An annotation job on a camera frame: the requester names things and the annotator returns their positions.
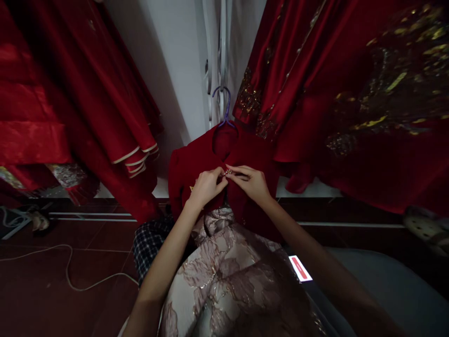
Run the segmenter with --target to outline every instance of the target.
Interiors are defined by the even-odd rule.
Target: purple hanger
[[[231,92],[229,91],[229,89],[227,87],[223,87],[224,89],[226,89],[226,91],[228,92],[228,105],[226,107],[226,113],[224,114],[224,118],[223,118],[223,122],[220,123],[220,125],[218,127],[221,127],[223,124],[227,123],[230,126],[232,126],[235,129],[235,125],[231,124],[229,122],[229,106],[231,105]],[[217,90],[220,89],[220,87],[217,87],[214,90],[214,93],[212,94],[212,97],[214,97],[215,93],[217,92]]]

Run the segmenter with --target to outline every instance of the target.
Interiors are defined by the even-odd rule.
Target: checkered cloth
[[[136,230],[134,236],[133,252],[134,263],[139,274],[139,287],[150,269],[154,258],[162,247],[168,233],[174,226],[173,215],[146,222]]]

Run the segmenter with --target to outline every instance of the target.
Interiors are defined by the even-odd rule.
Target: pink brocade fabric
[[[201,217],[192,235],[200,246],[173,279],[161,336],[319,336],[278,243],[241,227],[230,208]]]

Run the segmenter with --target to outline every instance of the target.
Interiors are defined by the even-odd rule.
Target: red velvet jacket
[[[212,150],[216,129],[217,127],[212,128],[189,145],[174,150],[172,153],[168,174],[168,193],[175,220],[178,219],[182,208],[190,197],[190,186],[195,185],[195,180],[200,173],[218,166],[226,171],[225,164],[248,165],[263,171],[271,196],[275,197],[276,195],[279,173],[275,163],[271,160],[274,150],[271,143],[243,131],[237,125],[238,139],[225,161],[222,161]],[[228,181],[226,189],[205,206],[203,213],[221,207],[227,192],[229,205],[238,223],[256,234],[280,242],[281,234],[264,211],[248,198],[246,193],[233,181],[229,179]]]

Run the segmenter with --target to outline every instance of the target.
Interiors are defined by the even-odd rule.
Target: electrical cord
[[[104,281],[106,281],[106,280],[108,280],[108,279],[110,279],[110,278],[113,278],[114,276],[119,276],[119,275],[126,276],[126,277],[129,278],[131,281],[133,281],[135,284],[139,285],[139,283],[138,283],[135,279],[133,279],[131,276],[129,276],[128,274],[125,274],[125,273],[120,272],[120,273],[117,273],[117,274],[108,276],[108,277],[106,277],[105,279],[103,279],[103,280],[101,280],[101,281],[98,281],[97,283],[95,283],[95,284],[93,284],[93,285],[91,285],[91,286],[89,286],[89,287],[87,287],[87,288],[84,288],[84,289],[79,289],[79,288],[77,288],[77,287],[74,287],[73,284],[72,284],[71,281],[70,281],[70,278],[69,278],[69,265],[70,265],[70,261],[72,260],[73,248],[72,248],[71,246],[69,246],[68,244],[60,244],[60,245],[57,245],[57,246],[54,246],[54,247],[50,247],[50,248],[43,249],[43,250],[38,250],[38,251],[31,252],[31,253],[28,253],[28,254],[25,254],[25,255],[16,256],[16,257],[10,257],[10,258],[5,258],[5,259],[0,259],[0,262],[17,260],[17,259],[20,259],[20,258],[22,258],[22,257],[26,257],[26,256],[29,256],[29,255],[33,255],[33,254],[36,254],[36,253],[42,253],[42,252],[45,252],[45,251],[48,251],[48,250],[50,250],[50,249],[54,249],[54,248],[57,248],[57,247],[68,247],[68,248],[70,249],[69,261],[67,262],[67,266],[66,266],[66,268],[65,268],[65,277],[67,278],[67,282],[68,282],[70,288],[72,288],[73,290],[75,290],[75,291],[77,291],[77,292],[83,292],[83,291],[92,289],[93,287],[99,285],[100,283],[102,283],[102,282],[104,282]]]

